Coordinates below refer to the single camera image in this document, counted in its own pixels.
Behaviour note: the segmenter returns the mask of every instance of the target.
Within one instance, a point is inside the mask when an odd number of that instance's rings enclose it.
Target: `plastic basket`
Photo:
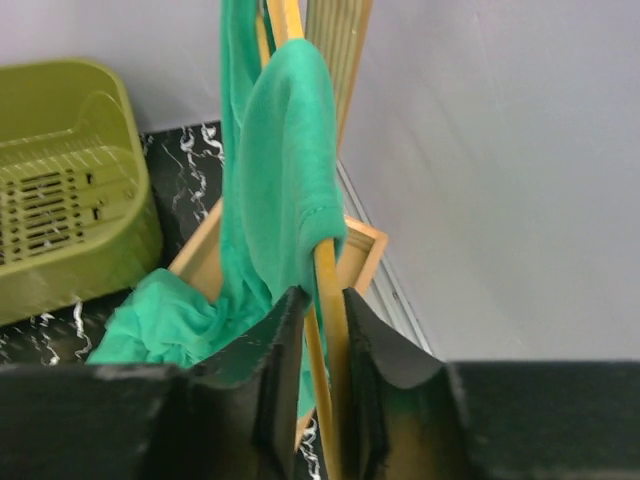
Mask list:
[[[135,285],[162,237],[122,82],[60,60],[0,92],[0,325]]]

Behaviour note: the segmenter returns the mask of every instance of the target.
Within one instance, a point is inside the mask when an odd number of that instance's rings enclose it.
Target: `green cloth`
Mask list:
[[[221,18],[224,211],[220,297],[167,270],[144,279],[110,319],[90,363],[189,367],[259,322],[292,285],[317,298],[313,249],[346,238],[335,173],[331,80],[307,41],[287,42],[261,71],[255,0],[223,0]],[[303,356],[298,413],[314,405]]]

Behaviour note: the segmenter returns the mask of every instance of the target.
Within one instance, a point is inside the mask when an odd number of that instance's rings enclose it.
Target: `green basket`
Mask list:
[[[72,59],[0,92],[0,325],[134,286],[162,236],[122,82]]]

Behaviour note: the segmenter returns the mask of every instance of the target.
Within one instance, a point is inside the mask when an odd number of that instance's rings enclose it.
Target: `gray wall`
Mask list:
[[[377,0],[342,160],[437,355],[640,358],[640,2]]]
[[[219,0],[0,0],[0,65],[87,56],[144,131],[219,118]]]

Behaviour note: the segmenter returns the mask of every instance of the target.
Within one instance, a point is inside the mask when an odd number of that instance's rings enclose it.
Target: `marble surface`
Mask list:
[[[141,136],[164,236],[160,266],[168,266],[222,193],[224,150],[220,124]],[[107,295],[0,328],[0,364],[82,363],[130,290]],[[296,479],[325,477],[314,420],[296,457]]]

